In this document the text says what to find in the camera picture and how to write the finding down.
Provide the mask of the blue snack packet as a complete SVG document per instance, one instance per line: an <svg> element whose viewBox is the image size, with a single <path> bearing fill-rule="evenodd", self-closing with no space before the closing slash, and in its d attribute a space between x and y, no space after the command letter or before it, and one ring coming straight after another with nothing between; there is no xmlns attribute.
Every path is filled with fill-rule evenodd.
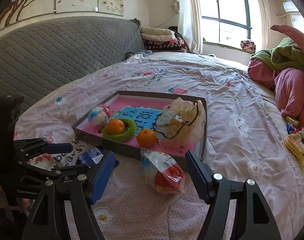
<svg viewBox="0 0 304 240"><path fill-rule="evenodd" d="M102 170L113 170L119 165L119 161L112 151L94 147L79 155L76 164L90 167L100 164Z"/></svg>

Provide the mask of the orange mandarin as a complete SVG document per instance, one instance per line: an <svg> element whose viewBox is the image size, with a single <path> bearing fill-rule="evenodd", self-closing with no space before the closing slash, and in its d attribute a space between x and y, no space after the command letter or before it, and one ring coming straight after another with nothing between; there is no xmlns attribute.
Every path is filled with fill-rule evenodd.
<svg viewBox="0 0 304 240"><path fill-rule="evenodd" d="M136 137L140 147L150 148L157 143L156 133L152 129L142 129Z"/></svg>
<svg viewBox="0 0 304 240"><path fill-rule="evenodd" d="M112 119L106 126L106 130L111 135L122 134L125 131L125 124L122 120Z"/></svg>

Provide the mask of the red blue toy egg packet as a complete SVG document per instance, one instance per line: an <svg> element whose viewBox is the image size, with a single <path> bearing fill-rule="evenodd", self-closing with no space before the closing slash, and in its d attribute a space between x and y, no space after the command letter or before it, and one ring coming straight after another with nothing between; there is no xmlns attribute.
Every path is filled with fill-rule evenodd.
<svg viewBox="0 0 304 240"><path fill-rule="evenodd" d="M185 174L170 155L141 150L141 167L146 183L158 193L185 193Z"/></svg>

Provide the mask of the red white toy egg packet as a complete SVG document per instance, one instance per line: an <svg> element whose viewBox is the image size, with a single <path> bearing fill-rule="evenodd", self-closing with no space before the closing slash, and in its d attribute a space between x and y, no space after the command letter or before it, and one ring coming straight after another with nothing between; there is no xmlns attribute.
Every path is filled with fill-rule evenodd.
<svg viewBox="0 0 304 240"><path fill-rule="evenodd" d="M108 105L97 105L88 114L89 124L97 130L102 129L110 118Z"/></svg>

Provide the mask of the beige ball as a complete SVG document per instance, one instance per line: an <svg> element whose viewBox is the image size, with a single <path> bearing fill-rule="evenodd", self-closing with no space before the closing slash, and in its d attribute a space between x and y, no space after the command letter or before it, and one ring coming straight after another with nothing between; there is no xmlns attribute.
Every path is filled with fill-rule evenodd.
<svg viewBox="0 0 304 240"><path fill-rule="evenodd" d="M180 118L172 118L169 123L172 130L177 131L182 127L182 120Z"/></svg>

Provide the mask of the dark cardboard box tray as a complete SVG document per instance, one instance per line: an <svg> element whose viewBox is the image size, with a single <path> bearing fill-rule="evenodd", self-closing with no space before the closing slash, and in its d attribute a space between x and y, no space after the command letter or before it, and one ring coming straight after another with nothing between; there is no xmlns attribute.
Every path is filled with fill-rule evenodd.
<svg viewBox="0 0 304 240"><path fill-rule="evenodd" d="M103 100L100 100L97 102L97 105L108 106L112 117L134 120L137 126L136 133L138 133L144 128L154 129L154 122L157 116L162 112L163 107L169 105L177 98L190 102L199 100L202 102L204 110L207 110L206 100L196 96L125 90L119 90ZM137 160L140 159L141 148L135 137L126 142L115 142L105 139L103 137L103 132L98 129L98 127L90 125L88 112L72 125L72 129L78 139L88 142L93 146L101 145L104 149L112 150L125 157ZM187 151L191 150L199 159L203 159L206 148L206 133L207 127L205 126L199 133L201 135L200 140L195 143L190 142L184 147L179 146L177 148L172 148L165 145L164 142L159 141L155 143L150 150L171 155L181 168L186 171L185 153Z"/></svg>

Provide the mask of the pink strawberry bedsheet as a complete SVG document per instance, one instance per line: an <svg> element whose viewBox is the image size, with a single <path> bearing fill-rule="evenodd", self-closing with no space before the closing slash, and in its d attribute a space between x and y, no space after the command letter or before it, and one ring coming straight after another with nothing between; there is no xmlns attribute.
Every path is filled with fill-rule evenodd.
<svg viewBox="0 0 304 240"><path fill-rule="evenodd" d="M293 239L304 226L304 171L284 147L287 134L274 95L225 60L196 55L153 55L128 60L73 81L34 104L16 124L15 138L70 142L74 151L32 165L74 164L89 144L72 125L119 90L202 97L207 104L205 161L226 178L253 178L263 192L281 237ZM93 208L106 239L196 239L208 206L190 179L183 194L157 193L139 161L118 157L101 201Z"/></svg>

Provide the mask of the grey quilted headboard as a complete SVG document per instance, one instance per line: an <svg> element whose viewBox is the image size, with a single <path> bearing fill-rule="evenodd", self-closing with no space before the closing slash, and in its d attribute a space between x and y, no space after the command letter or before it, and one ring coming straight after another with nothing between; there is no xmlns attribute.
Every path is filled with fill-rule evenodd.
<svg viewBox="0 0 304 240"><path fill-rule="evenodd" d="M22 96L26 111L57 88L143 49L136 18L76 16L25 25L0 37L0 96Z"/></svg>

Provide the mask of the yellow snack packets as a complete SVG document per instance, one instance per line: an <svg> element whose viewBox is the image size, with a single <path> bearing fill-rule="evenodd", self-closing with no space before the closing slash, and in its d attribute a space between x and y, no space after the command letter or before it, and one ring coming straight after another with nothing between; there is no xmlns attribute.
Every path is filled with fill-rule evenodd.
<svg viewBox="0 0 304 240"><path fill-rule="evenodd" d="M296 157L304 156L304 127L300 127L298 120L290 117L285 118L288 135L284 139L285 146Z"/></svg>

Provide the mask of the dark cloth by headboard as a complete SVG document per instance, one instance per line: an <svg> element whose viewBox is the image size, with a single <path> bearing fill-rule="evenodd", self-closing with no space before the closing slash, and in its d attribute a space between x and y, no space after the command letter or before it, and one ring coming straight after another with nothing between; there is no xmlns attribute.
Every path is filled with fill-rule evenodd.
<svg viewBox="0 0 304 240"><path fill-rule="evenodd" d="M151 50L137 50L137 51L130 51L126 53L125 58L129 59L131 57L145 57L152 55L153 52Z"/></svg>

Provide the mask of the pink duvet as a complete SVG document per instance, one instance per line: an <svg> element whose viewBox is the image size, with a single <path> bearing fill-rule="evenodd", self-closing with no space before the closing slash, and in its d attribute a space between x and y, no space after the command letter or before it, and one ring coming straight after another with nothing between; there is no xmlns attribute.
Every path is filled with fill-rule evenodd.
<svg viewBox="0 0 304 240"><path fill-rule="evenodd" d="M275 91L276 105L282 117L298 120L304 127L304 72L286 68L279 74L258 59L248 65L251 80Z"/></svg>

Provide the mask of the stack of folded blankets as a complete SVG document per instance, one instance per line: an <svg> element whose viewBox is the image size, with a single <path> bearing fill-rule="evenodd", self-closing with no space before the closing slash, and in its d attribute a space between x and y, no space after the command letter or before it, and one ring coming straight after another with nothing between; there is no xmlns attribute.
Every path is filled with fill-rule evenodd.
<svg viewBox="0 0 304 240"><path fill-rule="evenodd" d="M146 50L152 52L189 53L189 48L176 26L168 29L141 28L141 37Z"/></svg>

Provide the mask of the patterned bag on sill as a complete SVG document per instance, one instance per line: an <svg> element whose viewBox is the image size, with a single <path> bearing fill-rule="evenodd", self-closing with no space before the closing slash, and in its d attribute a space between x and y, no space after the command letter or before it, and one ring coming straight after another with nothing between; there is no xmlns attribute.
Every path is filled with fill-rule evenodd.
<svg viewBox="0 0 304 240"><path fill-rule="evenodd" d="M241 41L241 49L253 54L256 52L256 45L252 40L243 40Z"/></svg>

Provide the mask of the green blanket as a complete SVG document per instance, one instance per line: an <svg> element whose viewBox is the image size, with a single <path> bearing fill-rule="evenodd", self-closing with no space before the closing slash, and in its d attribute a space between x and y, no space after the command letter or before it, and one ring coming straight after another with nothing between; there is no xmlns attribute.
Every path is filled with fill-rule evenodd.
<svg viewBox="0 0 304 240"><path fill-rule="evenodd" d="M304 51L289 37L284 38L273 49L260 50L250 59L263 62L277 73L287 68L295 68L304 72Z"/></svg>

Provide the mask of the left white curtain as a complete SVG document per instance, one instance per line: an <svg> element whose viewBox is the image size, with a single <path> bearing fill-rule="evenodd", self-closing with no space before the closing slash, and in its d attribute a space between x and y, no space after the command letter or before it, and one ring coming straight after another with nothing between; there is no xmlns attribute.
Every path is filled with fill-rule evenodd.
<svg viewBox="0 0 304 240"><path fill-rule="evenodd" d="M191 53L202 54L200 0L174 0L179 14L178 32L183 36Z"/></svg>

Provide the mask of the white curtain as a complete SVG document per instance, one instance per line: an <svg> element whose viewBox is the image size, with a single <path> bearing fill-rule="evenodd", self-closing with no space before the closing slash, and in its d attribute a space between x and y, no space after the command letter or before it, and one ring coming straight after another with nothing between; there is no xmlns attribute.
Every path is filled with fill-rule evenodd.
<svg viewBox="0 0 304 240"><path fill-rule="evenodd" d="M268 41L269 41L269 33L270 33L270 7L268 0L256 0L257 5L260 11L260 19L261 19L261 45L260 49L267 49L268 48Z"/></svg>
<svg viewBox="0 0 304 240"><path fill-rule="evenodd" d="M200 0L174 0L179 14L178 32L183 36L191 53L202 54Z"/></svg>

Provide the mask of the pink pillow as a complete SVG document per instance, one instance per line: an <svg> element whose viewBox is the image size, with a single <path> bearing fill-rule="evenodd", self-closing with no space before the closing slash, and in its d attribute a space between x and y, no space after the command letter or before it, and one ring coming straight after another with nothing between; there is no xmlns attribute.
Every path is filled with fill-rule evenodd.
<svg viewBox="0 0 304 240"><path fill-rule="evenodd" d="M272 25L270 27L273 31L278 31L289 38L291 38L304 52L304 33L290 25Z"/></svg>

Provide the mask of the right white curtain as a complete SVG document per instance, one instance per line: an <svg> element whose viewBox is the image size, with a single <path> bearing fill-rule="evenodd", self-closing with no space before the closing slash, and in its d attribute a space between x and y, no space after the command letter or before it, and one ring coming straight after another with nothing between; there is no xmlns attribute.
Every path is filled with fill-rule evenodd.
<svg viewBox="0 0 304 240"><path fill-rule="evenodd" d="M268 0L256 0L257 5L260 11L260 19L261 19L261 45L260 49L267 49L268 48L268 41L269 41L269 33L270 33L270 7Z"/></svg>

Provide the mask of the air conditioner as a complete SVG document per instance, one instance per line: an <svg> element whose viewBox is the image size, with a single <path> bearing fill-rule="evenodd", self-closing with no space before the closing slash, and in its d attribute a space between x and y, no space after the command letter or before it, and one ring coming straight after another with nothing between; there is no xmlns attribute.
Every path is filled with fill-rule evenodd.
<svg viewBox="0 0 304 240"><path fill-rule="evenodd" d="M299 12L299 9L291 1L283 2L283 8L287 13Z"/></svg>

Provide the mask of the window with dark frame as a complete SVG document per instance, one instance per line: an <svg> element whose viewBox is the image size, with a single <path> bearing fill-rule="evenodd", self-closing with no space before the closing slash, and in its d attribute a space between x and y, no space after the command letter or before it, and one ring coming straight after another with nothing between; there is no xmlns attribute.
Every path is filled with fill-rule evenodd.
<svg viewBox="0 0 304 240"><path fill-rule="evenodd" d="M249 0L199 0L205 42L240 48L251 39Z"/></svg>

